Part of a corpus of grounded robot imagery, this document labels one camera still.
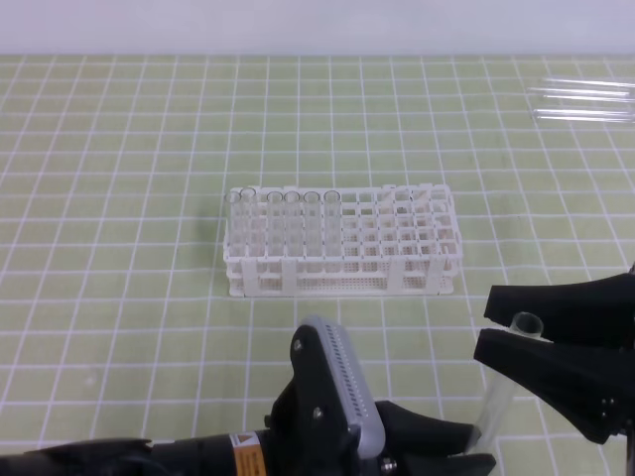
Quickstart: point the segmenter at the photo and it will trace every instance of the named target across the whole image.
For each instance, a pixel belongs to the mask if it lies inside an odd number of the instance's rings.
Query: warning label
[[[258,435],[253,431],[229,435],[234,447],[236,476],[267,476]]]

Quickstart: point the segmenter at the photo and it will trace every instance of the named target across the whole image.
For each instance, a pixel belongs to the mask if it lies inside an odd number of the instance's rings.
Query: green grid mat
[[[493,284],[635,259],[635,132],[539,129],[546,75],[633,58],[0,57],[0,451],[262,426],[310,312],[350,329],[374,396],[474,422]],[[449,297],[227,297],[224,190],[447,183],[464,238]],[[495,474],[623,474],[520,393]]]

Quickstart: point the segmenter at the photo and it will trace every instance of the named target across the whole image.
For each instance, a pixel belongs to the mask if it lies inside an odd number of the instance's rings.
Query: white wall
[[[0,53],[635,53],[632,0],[6,0]]]

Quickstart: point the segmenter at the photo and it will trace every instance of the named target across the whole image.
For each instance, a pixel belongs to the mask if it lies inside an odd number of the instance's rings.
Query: test tube
[[[303,254],[300,200],[300,194],[296,191],[285,193],[285,238],[289,256],[302,256]]]
[[[509,330],[524,337],[537,339],[543,333],[543,321],[530,312],[518,312],[514,315]],[[494,375],[485,393],[483,410],[467,445],[468,452],[483,453],[489,450],[517,389],[518,384],[513,380],[499,373]]]
[[[327,256],[341,255],[341,196],[335,190],[324,194],[324,248]]]
[[[246,186],[240,190],[240,203],[246,221],[245,245],[249,256],[262,256],[265,253],[257,200],[255,188]]]
[[[285,251],[285,217],[283,196],[279,191],[267,195],[267,253],[282,256]]]
[[[224,203],[229,256],[243,256],[245,254],[245,220],[242,216],[240,193],[237,191],[226,193]]]
[[[321,212],[319,193],[305,193],[305,242],[307,256],[321,256]]]

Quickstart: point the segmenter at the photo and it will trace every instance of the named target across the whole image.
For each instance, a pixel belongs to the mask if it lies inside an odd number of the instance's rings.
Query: test tube rim
[[[334,200],[330,200],[330,196],[335,196]],[[338,203],[341,201],[341,195],[337,190],[329,190],[324,194],[324,203]]]
[[[226,193],[223,199],[225,203],[233,204],[233,203],[238,203],[240,201],[240,198],[241,198],[240,193],[238,191],[232,190]]]
[[[289,201],[290,196],[295,196],[297,199],[295,201]],[[302,200],[302,196],[299,193],[297,193],[295,190],[290,190],[287,193],[285,193],[285,195],[283,196],[283,199],[287,203],[300,203]]]
[[[510,326],[512,332],[525,337],[538,338],[543,335],[545,324],[543,320],[532,312],[520,311],[514,314]]]
[[[308,201],[307,200],[307,197],[314,197],[314,196],[317,197],[317,201]],[[319,193],[317,193],[316,191],[310,190],[307,193],[305,193],[305,196],[303,196],[303,201],[305,203],[311,203],[311,204],[313,204],[313,203],[321,203],[321,197],[319,196]]]
[[[272,196],[280,196],[280,199],[278,201],[273,201],[272,198],[271,198]],[[267,193],[267,202],[268,203],[282,203],[283,200],[284,200],[284,196],[282,195],[282,193],[280,191],[273,190],[273,191],[270,191],[269,193]]]
[[[251,193],[251,194],[249,194],[249,195],[246,195],[246,194],[245,194],[245,195],[243,195],[243,193],[244,193],[245,191],[249,191],[249,190],[251,190],[253,193]],[[255,189],[253,186],[245,186],[244,188],[242,188],[242,189],[240,190],[240,198],[241,198],[241,199],[243,199],[243,198],[245,198],[245,199],[252,199],[254,196],[256,196],[256,194],[257,194],[256,189]]]

